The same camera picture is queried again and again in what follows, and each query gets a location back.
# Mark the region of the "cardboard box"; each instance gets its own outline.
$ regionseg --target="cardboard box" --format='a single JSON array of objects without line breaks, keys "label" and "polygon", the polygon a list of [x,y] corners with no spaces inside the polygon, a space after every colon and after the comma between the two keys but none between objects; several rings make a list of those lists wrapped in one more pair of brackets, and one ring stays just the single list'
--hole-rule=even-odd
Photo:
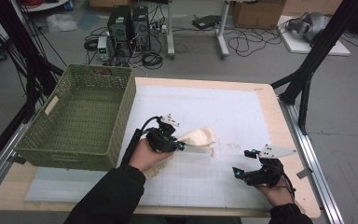
[{"label": "cardboard box", "polygon": [[342,0],[287,0],[283,9],[285,16],[301,16],[304,12],[319,11],[334,15]]},{"label": "cardboard box", "polygon": [[254,4],[235,3],[235,27],[274,29],[282,15],[286,0],[263,0]]},{"label": "cardboard box", "polygon": [[113,6],[132,6],[132,0],[89,0],[89,6],[111,10]]}]

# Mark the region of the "basket handle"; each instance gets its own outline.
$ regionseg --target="basket handle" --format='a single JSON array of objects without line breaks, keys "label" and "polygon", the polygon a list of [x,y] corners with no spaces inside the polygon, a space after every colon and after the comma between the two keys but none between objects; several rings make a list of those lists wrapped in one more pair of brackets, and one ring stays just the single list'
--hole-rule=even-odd
[{"label": "basket handle", "polygon": [[78,155],[74,154],[55,154],[51,155],[51,159],[54,161],[71,161],[79,162]]},{"label": "basket handle", "polygon": [[48,106],[46,106],[45,113],[46,115],[49,115],[51,110],[54,108],[54,106],[58,103],[59,99],[58,96],[54,96],[51,101],[48,103]]}]

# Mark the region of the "gray device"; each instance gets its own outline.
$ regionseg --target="gray device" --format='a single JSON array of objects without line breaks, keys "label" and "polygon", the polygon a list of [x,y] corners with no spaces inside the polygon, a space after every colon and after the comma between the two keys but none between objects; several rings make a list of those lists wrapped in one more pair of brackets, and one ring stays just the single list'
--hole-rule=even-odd
[{"label": "gray device", "polygon": [[109,61],[110,50],[108,48],[108,42],[106,36],[98,37],[98,53],[100,55],[101,61],[103,62]]},{"label": "gray device", "polygon": [[330,18],[321,12],[305,12],[300,18],[290,20],[287,24],[287,31],[296,31],[308,42],[312,42],[319,32],[321,32],[330,22]]}]

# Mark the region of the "computer tower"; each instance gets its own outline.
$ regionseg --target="computer tower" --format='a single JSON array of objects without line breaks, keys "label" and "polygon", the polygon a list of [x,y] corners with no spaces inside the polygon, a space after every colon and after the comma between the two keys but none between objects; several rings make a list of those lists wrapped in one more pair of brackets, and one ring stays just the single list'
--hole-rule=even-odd
[{"label": "computer tower", "polygon": [[128,42],[117,42],[115,47],[115,56],[118,58],[127,58],[132,56],[132,47]]},{"label": "computer tower", "polygon": [[149,11],[147,7],[133,9],[132,22],[136,36],[136,47],[143,51],[150,51]]},{"label": "computer tower", "polygon": [[127,42],[134,38],[131,9],[129,6],[113,6],[107,22],[113,42]]}]

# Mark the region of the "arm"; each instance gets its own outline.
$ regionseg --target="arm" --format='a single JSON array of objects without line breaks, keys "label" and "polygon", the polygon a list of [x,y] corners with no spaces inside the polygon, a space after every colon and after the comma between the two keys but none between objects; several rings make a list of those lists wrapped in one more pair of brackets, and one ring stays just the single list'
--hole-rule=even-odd
[{"label": "arm", "polygon": [[65,224],[128,223],[144,194],[146,171],[172,153],[157,153],[141,139],[130,165],[110,170],[75,206]]},{"label": "arm", "polygon": [[272,205],[269,211],[271,221],[269,224],[311,224],[312,220],[302,214],[298,206],[293,203],[292,196],[281,179],[277,186],[270,189],[269,187],[258,186],[264,196]]}]

